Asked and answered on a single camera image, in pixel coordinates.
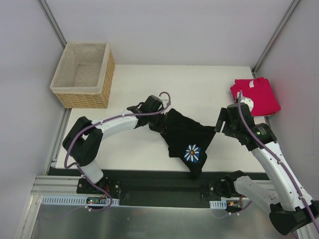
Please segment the white label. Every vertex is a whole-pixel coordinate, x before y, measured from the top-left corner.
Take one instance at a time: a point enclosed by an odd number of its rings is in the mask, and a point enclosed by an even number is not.
[[[249,87],[253,88],[254,87],[254,81],[249,82]]]

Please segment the daisy graphic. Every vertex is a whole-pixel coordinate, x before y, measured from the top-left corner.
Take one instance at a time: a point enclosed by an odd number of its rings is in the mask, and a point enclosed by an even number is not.
[[[185,152],[184,158],[186,161],[192,161],[197,163],[199,161],[199,152],[200,148],[196,146],[196,144],[190,144]]]

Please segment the gray wall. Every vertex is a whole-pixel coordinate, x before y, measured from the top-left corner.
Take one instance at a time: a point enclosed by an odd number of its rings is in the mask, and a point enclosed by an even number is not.
[[[68,42],[117,64],[253,66],[291,0],[47,0]]]
[[[37,1],[0,7],[0,238],[15,238],[63,107],[49,89],[62,54]]]
[[[318,12],[319,1],[302,1],[258,71],[258,76],[271,81],[282,107],[270,117],[271,127],[292,170],[316,200],[319,200]]]

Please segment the cable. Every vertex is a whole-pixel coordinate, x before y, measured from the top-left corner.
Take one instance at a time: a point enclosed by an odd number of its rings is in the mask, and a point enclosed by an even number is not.
[[[243,94],[243,92],[240,91],[240,92],[239,92],[239,97],[238,97],[238,103],[237,103],[237,104],[238,104],[238,112],[239,112],[239,116],[240,116],[241,121],[243,122],[245,128],[247,129],[247,131],[249,132],[249,134],[253,137],[253,139],[254,139],[260,146],[262,146],[265,150],[267,150],[267,151],[276,159],[277,162],[280,162],[280,161],[281,161],[280,158],[279,158],[270,148],[268,148],[266,145],[264,145],[264,144],[262,143],[262,141],[260,141],[259,138],[257,138],[257,137],[254,135],[254,133],[251,131],[251,129],[250,129],[249,126],[247,125],[247,123],[246,123],[246,121],[245,121],[245,119],[244,119],[243,113],[241,112],[241,107],[240,107],[240,102],[241,102],[242,94]],[[306,200],[305,200],[304,198],[302,198],[303,194],[302,194],[300,188],[298,187],[297,182],[295,181],[294,177],[292,176],[291,172],[288,170],[288,168],[286,167],[286,165],[285,165],[284,163],[280,163],[280,165],[283,167],[283,169],[284,169],[285,172],[287,173],[288,177],[290,178],[290,180],[291,180],[292,184],[294,185],[294,187],[295,187],[295,189],[296,189],[296,191],[297,191],[299,197],[301,197],[301,200],[302,200],[304,206],[306,207],[306,209],[307,209],[307,211],[308,211],[308,213],[309,213],[309,215],[310,215],[310,217],[311,217],[311,220],[312,220],[312,222],[314,223],[314,226],[315,226],[315,228],[316,228],[316,230],[317,230],[317,232],[318,232],[318,234],[319,234],[319,224],[318,224],[318,222],[316,221],[316,219],[315,219],[315,217],[314,217],[314,215],[313,215],[313,213],[312,213],[312,211],[311,211],[311,209],[310,209],[308,203],[306,202]]]
[[[241,212],[243,212],[244,210],[246,210],[248,207],[250,207],[250,205],[252,205],[252,201],[250,201],[250,202],[247,204],[246,207],[244,207],[242,210],[240,210],[240,211],[237,212],[237,213],[228,213],[228,214],[223,215],[223,216],[221,216],[221,217],[215,216],[213,213],[212,213],[212,215],[213,215],[213,217],[215,217],[216,219],[223,219],[223,218],[228,217],[228,216],[239,215],[239,213],[241,213]]]
[[[82,129],[80,132],[77,133],[77,135],[74,137],[74,139],[72,140],[68,150],[67,150],[67,153],[66,153],[66,156],[65,156],[65,159],[64,159],[64,168],[68,169],[70,167],[72,167],[73,165],[76,165],[76,167],[78,168],[78,170],[80,171],[80,173],[82,175],[84,175],[84,177],[86,178],[86,180],[93,186],[95,187],[96,189],[100,190],[102,193],[104,193],[105,195],[107,195],[108,198],[110,198],[110,204],[105,206],[104,208],[102,209],[92,209],[92,211],[94,212],[97,212],[97,211],[104,211],[106,209],[108,209],[111,204],[112,204],[112,197],[111,195],[104,189],[96,186],[88,177],[85,176],[85,173],[83,172],[83,170],[81,169],[81,167],[79,166],[79,164],[77,162],[74,162],[74,163],[71,163],[70,165],[67,165],[67,162],[68,162],[68,159],[69,159],[69,156],[71,154],[71,150],[76,142],[76,140],[87,130],[95,127],[95,126],[98,126],[102,123],[106,123],[108,121],[111,121],[111,120],[115,120],[115,119],[118,119],[118,118],[122,118],[122,117],[129,117],[129,116],[154,116],[154,115],[158,115],[158,114],[161,114],[163,113],[164,111],[166,111],[168,109],[168,107],[171,105],[171,101],[170,101],[170,94],[168,92],[161,92],[159,94],[159,96],[161,96],[162,94],[166,94],[168,96],[168,103],[166,105],[166,107],[164,109],[162,109],[161,111],[157,111],[157,112],[154,112],[154,113],[142,113],[142,114],[134,114],[134,113],[131,113],[131,114],[125,114],[125,115],[118,115],[118,116],[113,116],[113,117],[110,117],[110,118],[107,118],[107,119],[104,119],[102,120],[102,122],[98,122],[98,123],[95,123],[95,124],[92,124],[84,129]]]

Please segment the metal frame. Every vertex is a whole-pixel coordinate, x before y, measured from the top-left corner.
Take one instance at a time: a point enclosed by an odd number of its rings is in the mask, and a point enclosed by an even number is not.
[[[61,29],[54,18],[52,11],[47,4],[46,0],[37,0],[48,19],[57,39],[59,40],[62,48],[64,49],[66,46],[66,39],[61,32]],[[289,8],[285,12],[285,15],[281,19],[279,25],[277,26],[275,32],[273,33],[271,39],[269,40],[266,48],[258,59],[258,62],[252,69],[252,74],[255,76],[256,72],[259,70],[260,66],[263,64],[266,56],[272,50],[276,40],[279,35],[282,33],[283,29],[287,25],[287,22],[296,11],[297,7],[300,5],[302,0],[292,0]],[[52,148],[52,152],[48,158],[48,164],[46,169],[46,175],[52,169],[52,166],[55,166],[56,159],[60,150],[60,146],[63,141],[63,135],[68,123],[68,119],[70,116],[71,110],[65,109],[63,115],[61,117],[61,121],[59,124],[57,136]],[[67,170],[69,173],[74,173],[74,170]],[[35,225],[36,217],[39,211],[39,207],[44,195],[69,195],[69,196],[78,196],[76,193],[76,189],[78,186],[79,176],[37,176],[34,186],[31,191],[31,195],[28,200],[27,208],[25,209],[22,223],[18,229],[17,238],[28,239],[32,235],[32,231]],[[256,183],[259,183],[264,188],[274,191],[274,187],[270,181],[267,180],[255,180]],[[310,239],[313,238],[313,234],[311,231],[311,227],[309,225],[298,230],[298,236],[300,239]]]

